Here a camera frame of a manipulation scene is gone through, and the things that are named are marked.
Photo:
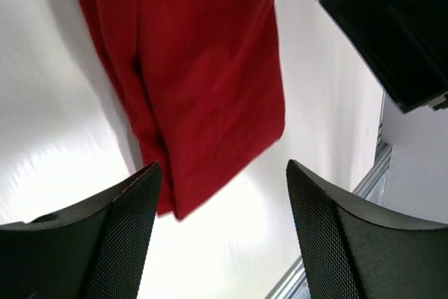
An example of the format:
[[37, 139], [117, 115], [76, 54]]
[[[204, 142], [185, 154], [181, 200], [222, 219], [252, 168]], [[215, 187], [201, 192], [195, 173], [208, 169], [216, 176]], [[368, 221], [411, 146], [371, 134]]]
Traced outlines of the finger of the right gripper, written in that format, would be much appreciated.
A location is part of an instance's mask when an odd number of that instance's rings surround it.
[[447, 108], [447, 0], [319, 0], [395, 105]]

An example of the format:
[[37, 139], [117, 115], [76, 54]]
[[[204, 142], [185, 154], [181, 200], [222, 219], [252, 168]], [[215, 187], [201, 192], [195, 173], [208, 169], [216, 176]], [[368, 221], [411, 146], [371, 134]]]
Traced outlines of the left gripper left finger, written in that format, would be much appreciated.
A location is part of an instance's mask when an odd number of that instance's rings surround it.
[[149, 164], [30, 223], [1, 226], [2, 298], [136, 298], [162, 186]]

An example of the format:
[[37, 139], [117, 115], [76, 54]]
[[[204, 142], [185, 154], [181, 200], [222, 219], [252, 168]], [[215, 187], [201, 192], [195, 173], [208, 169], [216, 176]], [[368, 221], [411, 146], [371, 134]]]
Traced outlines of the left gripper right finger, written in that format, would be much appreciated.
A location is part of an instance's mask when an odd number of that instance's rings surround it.
[[295, 160], [288, 194], [312, 298], [446, 298], [447, 225], [381, 207]]

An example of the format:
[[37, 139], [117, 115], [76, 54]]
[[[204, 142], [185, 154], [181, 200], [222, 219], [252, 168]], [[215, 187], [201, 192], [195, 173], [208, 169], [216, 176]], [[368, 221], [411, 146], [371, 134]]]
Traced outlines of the dark red t-shirt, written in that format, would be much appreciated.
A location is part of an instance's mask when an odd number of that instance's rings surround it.
[[145, 163], [183, 219], [285, 127], [274, 0], [78, 0]]

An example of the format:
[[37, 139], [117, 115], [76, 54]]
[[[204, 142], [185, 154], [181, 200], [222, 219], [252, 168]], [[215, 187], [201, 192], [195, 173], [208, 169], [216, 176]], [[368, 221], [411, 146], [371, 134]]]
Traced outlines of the aluminium mounting rail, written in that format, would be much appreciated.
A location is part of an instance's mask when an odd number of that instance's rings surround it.
[[287, 270], [266, 299], [310, 299], [305, 267], [300, 256]]

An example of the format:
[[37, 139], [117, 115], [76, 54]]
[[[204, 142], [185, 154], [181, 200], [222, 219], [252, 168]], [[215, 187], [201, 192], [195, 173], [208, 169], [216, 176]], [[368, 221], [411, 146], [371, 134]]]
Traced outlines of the right side aluminium rail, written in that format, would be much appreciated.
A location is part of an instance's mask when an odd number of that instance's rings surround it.
[[383, 205], [392, 150], [392, 145], [380, 143], [374, 165], [353, 190], [353, 194], [379, 206]]

